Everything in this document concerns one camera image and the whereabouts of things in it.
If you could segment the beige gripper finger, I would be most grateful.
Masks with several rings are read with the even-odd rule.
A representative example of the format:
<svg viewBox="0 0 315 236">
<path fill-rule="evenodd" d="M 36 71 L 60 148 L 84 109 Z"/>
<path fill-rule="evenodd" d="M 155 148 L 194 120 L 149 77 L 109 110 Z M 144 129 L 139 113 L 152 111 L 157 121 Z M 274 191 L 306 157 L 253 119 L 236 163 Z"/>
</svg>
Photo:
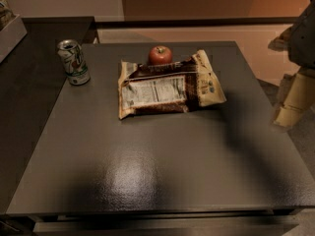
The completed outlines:
<svg viewBox="0 0 315 236">
<path fill-rule="evenodd" d="M 292 27 L 289 27 L 286 30 L 284 30 L 280 35 L 278 35 L 269 43 L 268 48 L 274 51 L 287 51 L 291 32 Z"/>
<path fill-rule="evenodd" d="M 315 70 L 301 67 L 294 75 L 285 74 L 281 80 L 272 124 L 293 127 L 315 104 Z"/>
</svg>

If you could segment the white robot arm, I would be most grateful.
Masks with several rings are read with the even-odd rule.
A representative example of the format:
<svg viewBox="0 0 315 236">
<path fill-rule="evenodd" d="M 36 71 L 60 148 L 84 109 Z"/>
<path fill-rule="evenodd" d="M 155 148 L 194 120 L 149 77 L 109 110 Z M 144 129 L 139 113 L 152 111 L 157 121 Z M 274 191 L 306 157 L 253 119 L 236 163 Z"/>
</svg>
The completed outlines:
<svg viewBox="0 0 315 236">
<path fill-rule="evenodd" d="M 272 118 L 274 126 L 290 129 L 315 102 L 315 0 L 269 48 L 286 51 L 289 61 L 299 66 L 294 75 L 283 75 Z"/>
</svg>

